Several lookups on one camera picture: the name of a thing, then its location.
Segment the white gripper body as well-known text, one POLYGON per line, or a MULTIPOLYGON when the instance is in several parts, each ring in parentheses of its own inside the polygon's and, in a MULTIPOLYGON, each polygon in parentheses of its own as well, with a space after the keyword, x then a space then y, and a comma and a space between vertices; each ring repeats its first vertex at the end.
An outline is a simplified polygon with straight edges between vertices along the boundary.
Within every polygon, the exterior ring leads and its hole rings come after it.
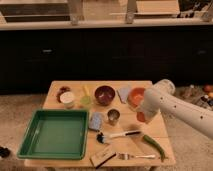
POLYGON ((151 122, 154 119, 154 117, 157 114, 157 111, 156 110, 146 110, 146 109, 144 109, 142 111, 142 113, 143 113, 143 121, 146 124, 148 124, 149 122, 151 122))

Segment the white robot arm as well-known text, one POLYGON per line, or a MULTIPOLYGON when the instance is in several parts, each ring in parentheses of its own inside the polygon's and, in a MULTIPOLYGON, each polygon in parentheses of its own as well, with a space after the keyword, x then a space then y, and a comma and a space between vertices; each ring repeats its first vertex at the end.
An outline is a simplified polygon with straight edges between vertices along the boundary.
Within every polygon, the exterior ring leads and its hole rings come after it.
POLYGON ((185 102, 174 96, 175 85, 168 79, 162 79, 144 91, 144 98, 137 108, 146 121, 155 115, 172 114, 205 136, 213 139, 213 111, 185 102))

